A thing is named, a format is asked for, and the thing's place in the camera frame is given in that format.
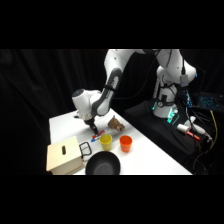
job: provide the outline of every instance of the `black frying pan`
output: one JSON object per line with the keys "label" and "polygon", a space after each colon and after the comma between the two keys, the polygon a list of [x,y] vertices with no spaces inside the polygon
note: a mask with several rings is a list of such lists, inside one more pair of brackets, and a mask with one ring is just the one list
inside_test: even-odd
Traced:
{"label": "black frying pan", "polygon": [[93,155],[86,166],[86,175],[119,175],[121,164],[111,152],[99,152]]}

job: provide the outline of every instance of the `black background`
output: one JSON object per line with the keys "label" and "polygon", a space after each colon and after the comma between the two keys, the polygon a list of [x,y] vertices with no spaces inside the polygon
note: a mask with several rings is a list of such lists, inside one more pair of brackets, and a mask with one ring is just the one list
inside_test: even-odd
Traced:
{"label": "black background", "polygon": [[[49,119],[75,110],[71,96],[77,89],[102,90],[106,81],[107,51],[0,50],[2,174],[46,174]],[[224,94],[224,49],[184,49],[184,56],[191,65],[206,70],[204,91]],[[136,98],[113,101],[112,108],[119,114],[152,98],[159,66],[156,62],[148,74],[152,59],[153,55],[139,54],[130,59],[116,97],[135,95],[147,75],[149,78],[146,88]]]}

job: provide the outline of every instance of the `yellow cup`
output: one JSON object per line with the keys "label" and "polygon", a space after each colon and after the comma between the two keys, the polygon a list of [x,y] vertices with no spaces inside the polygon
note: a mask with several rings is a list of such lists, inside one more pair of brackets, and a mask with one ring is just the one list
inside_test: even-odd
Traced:
{"label": "yellow cup", "polygon": [[111,135],[102,135],[100,137],[100,143],[104,151],[111,150],[112,136]]}

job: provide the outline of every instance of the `wooden box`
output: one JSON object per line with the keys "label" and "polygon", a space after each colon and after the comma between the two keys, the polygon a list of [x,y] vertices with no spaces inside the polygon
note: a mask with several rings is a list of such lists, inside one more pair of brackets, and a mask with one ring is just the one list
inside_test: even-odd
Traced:
{"label": "wooden box", "polygon": [[75,136],[48,146],[47,171],[51,171],[53,175],[70,175],[84,166],[82,153]]}

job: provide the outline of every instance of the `tabletop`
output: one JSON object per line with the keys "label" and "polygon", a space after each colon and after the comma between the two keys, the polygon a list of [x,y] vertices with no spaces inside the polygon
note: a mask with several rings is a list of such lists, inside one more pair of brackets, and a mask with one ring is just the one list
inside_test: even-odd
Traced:
{"label": "tabletop", "polygon": [[[75,114],[74,111],[49,120],[51,144],[76,136],[79,144],[84,142],[90,144],[93,152],[91,156],[103,151],[99,141],[91,142],[94,133],[83,120],[74,118]],[[106,116],[96,117],[95,124],[99,132],[108,127],[108,123],[113,116],[125,126],[125,130],[122,132],[111,129],[106,132],[113,137],[110,152],[114,153],[120,160],[121,175],[191,175],[190,172],[112,109]],[[133,139],[129,153],[121,151],[119,139],[123,135],[128,135]],[[87,163],[91,156],[84,158]],[[85,175],[85,168],[74,175]]]}

